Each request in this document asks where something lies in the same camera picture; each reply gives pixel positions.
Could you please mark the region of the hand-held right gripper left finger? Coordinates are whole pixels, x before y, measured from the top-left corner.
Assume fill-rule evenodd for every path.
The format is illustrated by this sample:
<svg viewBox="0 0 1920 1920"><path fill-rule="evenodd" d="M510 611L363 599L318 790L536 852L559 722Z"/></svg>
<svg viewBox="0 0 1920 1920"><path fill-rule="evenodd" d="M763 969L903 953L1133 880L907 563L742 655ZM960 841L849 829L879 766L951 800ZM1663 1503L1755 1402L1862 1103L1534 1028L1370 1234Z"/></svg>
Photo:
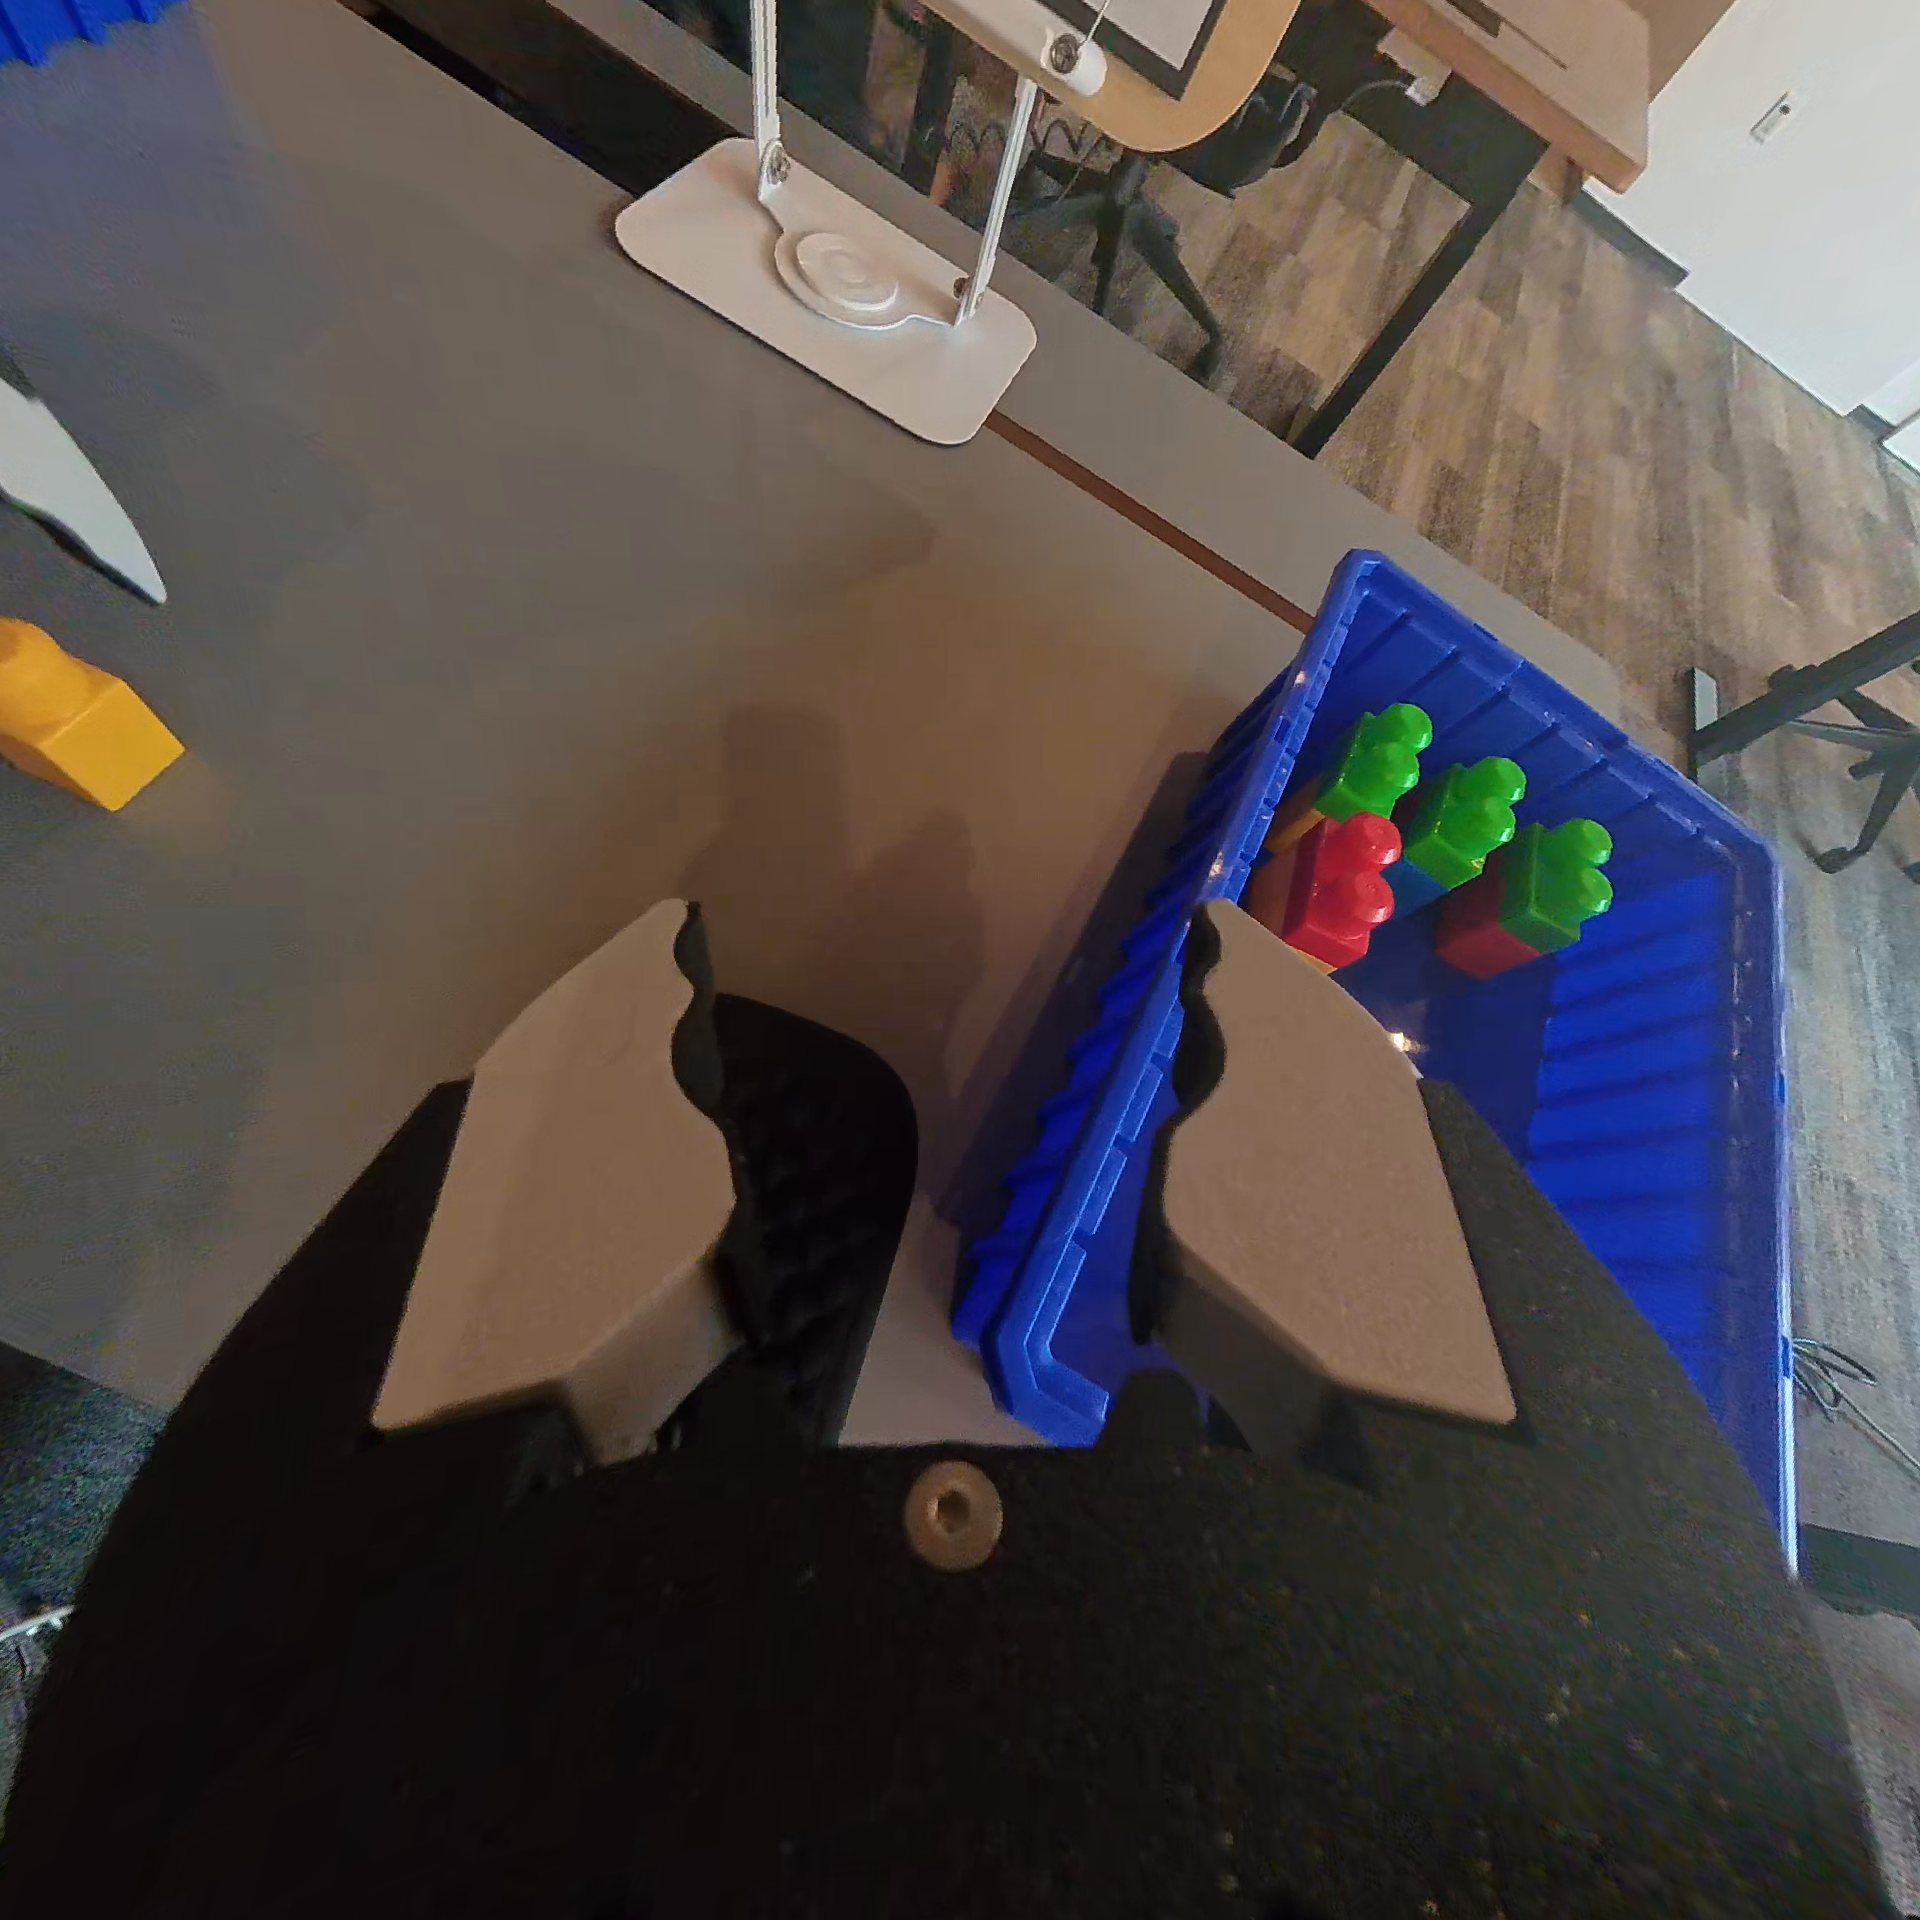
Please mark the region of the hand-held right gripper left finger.
<svg viewBox="0 0 1920 1920"><path fill-rule="evenodd" d="M372 1427L558 1405L612 1465L745 1343L712 1006L702 910L666 897L478 1057Z"/></svg>

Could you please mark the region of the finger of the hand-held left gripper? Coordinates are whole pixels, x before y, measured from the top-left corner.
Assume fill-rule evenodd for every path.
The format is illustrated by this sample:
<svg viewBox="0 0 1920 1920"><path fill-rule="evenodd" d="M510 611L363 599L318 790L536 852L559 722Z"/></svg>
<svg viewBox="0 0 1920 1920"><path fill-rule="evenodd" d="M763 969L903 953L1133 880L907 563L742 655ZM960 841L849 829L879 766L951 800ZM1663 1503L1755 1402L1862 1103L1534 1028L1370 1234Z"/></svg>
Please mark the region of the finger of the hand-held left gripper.
<svg viewBox="0 0 1920 1920"><path fill-rule="evenodd" d="M153 608L169 601L121 501L11 354L2 354L2 496L118 586Z"/></svg>

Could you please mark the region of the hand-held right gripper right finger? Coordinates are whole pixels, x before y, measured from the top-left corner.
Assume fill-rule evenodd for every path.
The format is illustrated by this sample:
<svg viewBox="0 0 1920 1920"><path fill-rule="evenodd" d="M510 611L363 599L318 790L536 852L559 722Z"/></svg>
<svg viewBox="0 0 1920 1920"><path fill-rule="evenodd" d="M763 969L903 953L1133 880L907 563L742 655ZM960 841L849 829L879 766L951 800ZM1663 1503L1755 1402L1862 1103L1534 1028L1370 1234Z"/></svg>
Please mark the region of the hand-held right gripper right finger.
<svg viewBox="0 0 1920 1920"><path fill-rule="evenodd" d="M1177 976L1174 1113L1147 1151L1129 1329L1270 1460L1366 1408L1518 1431L1518 1393L1428 1116L1379 1019L1230 899Z"/></svg>

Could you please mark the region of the red two-stud building block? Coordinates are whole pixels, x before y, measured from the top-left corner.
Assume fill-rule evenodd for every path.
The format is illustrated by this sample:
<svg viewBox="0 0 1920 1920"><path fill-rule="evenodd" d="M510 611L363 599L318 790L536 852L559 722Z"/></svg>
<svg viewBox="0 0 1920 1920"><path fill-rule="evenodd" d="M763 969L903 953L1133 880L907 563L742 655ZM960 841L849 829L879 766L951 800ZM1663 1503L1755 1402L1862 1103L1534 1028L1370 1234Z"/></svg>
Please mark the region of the red two-stud building block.
<svg viewBox="0 0 1920 1920"><path fill-rule="evenodd" d="M1239 907L1322 972L1339 972L1393 917L1387 869L1402 858L1389 817L1290 817L1272 827Z"/></svg>

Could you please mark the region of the blue plastic bin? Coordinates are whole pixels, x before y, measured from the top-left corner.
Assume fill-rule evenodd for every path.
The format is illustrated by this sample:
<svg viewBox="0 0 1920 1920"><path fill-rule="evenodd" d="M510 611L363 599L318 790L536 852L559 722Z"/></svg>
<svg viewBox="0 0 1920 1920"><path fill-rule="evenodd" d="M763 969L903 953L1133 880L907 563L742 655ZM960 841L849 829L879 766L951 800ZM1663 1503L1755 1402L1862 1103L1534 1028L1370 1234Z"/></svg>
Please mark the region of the blue plastic bin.
<svg viewBox="0 0 1920 1920"><path fill-rule="evenodd" d="M48 63L70 42L103 45L120 25L152 25L178 6L178 2L2 2L2 65Z"/></svg>
<svg viewBox="0 0 1920 1920"><path fill-rule="evenodd" d="M1353 995L1453 1083L1635 1299L1760 1489L1796 1567L1781 880L1768 845L1594 706L1383 551L1350 549L1299 653L1222 730L1184 809L1145 817L1076 953L1050 1075L975 1140L994 1213L950 1327L1046 1443L1098 1437L1147 1363L1124 1307L1182 1034L1198 901L1239 899L1283 797L1353 720L1417 703L1437 768L1515 758L1524 825L1613 836L1608 913L1477 982L1425 919Z"/></svg>

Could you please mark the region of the black textured wrist rest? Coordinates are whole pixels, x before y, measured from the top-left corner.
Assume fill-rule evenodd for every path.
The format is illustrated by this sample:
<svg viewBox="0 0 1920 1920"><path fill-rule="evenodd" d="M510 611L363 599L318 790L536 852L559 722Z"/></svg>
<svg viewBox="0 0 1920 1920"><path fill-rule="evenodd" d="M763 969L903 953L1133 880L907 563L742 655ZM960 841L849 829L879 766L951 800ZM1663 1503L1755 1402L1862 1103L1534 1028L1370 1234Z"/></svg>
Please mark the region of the black textured wrist rest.
<svg viewBox="0 0 1920 1920"><path fill-rule="evenodd" d="M914 1095L872 1047L787 1009L722 991L712 1025L739 1195L723 1277L750 1327L674 1408L656 1445L693 1445L722 1381L740 1374L778 1379L798 1434L831 1445L847 1423L914 1202Z"/></svg>

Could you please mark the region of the black office chair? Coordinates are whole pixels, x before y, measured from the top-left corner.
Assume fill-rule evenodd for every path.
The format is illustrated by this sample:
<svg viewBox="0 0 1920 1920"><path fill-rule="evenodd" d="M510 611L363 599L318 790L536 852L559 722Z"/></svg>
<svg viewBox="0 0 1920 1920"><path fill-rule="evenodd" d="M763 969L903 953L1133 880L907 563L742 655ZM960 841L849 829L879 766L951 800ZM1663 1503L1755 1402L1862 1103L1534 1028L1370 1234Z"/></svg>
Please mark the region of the black office chair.
<svg viewBox="0 0 1920 1920"><path fill-rule="evenodd" d="M1009 233L1015 239L1057 239L1090 230L1097 275L1094 310L1107 320L1124 251L1150 273L1201 326L1203 347L1191 373L1211 385L1224 357L1224 327L1201 286L1189 273L1181 227L1145 188L1154 164L1233 201L1246 188L1295 164L1332 113L1332 96L1289 73L1267 75L1253 98L1206 138L1166 153L1120 149L1107 167L1093 153L1054 153L1039 142L1025 159L1013 188Z"/></svg>

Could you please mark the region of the wooden office desk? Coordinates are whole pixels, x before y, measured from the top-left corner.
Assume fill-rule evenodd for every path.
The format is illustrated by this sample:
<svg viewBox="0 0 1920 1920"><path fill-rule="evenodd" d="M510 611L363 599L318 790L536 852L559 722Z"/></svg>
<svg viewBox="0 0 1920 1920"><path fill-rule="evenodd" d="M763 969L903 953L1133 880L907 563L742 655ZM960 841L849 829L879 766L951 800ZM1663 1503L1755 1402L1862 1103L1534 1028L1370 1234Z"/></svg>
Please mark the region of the wooden office desk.
<svg viewBox="0 0 1920 1920"><path fill-rule="evenodd" d="M1312 91L1306 138L1338 110L1462 204L1428 265L1289 441L1321 453L1471 265L1542 158L1624 191L1650 142L1652 42L1633 3L1299 3L1278 65Z"/></svg>

